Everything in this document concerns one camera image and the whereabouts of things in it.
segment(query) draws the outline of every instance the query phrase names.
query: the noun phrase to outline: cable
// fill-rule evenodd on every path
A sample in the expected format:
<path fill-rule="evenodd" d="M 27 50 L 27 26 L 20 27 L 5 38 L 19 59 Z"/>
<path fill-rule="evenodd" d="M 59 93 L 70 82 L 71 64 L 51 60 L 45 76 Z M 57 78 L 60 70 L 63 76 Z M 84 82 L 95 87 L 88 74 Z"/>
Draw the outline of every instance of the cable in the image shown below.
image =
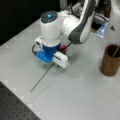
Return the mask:
<path fill-rule="evenodd" d="M 69 1 L 68 1 L 68 3 L 70 4 L 70 10 L 71 10 L 71 13 L 72 13 L 72 15 L 74 15 L 73 8 L 72 8 L 72 2 L 71 2 L 71 0 L 69 0 Z"/>
<path fill-rule="evenodd" d="M 60 51 L 62 51 L 62 50 L 64 50 L 64 49 L 68 48 L 71 44 L 72 44 L 72 42 L 70 42 L 65 48 L 61 48 Z"/>
<path fill-rule="evenodd" d="M 36 52 L 36 51 L 34 51 L 34 48 L 35 48 L 35 45 L 33 45 L 33 47 L 32 47 L 32 53 L 33 53 L 34 55 L 36 55 L 36 54 L 37 54 L 37 52 Z"/>
<path fill-rule="evenodd" d="M 109 22 L 108 20 L 105 19 L 105 17 L 100 16 L 100 15 L 98 15 L 98 14 L 96 14 L 96 13 L 95 13 L 95 15 L 98 16 L 98 17 L 100 17 L 100 18 L 102 18 L 102 19 L 104 19 L 106 22 Z"/>

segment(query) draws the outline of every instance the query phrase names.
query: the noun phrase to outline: white table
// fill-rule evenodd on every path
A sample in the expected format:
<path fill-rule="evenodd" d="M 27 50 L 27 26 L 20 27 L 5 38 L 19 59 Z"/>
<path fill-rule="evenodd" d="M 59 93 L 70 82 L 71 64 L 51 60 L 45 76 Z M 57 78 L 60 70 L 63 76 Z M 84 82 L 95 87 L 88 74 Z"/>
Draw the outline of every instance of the white table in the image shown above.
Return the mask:
<path fill-rule="evenodd" d="M 69 48 L 67 69 L 55 65 L 31 92 L 49 67 L 31 52 L 39 34 L 38 20 L 0 47 L 1 82 L 42 120 L 120 120 L 120 70 L 111 78 L 101 74 L 107 43 L 93 33 Z"/>

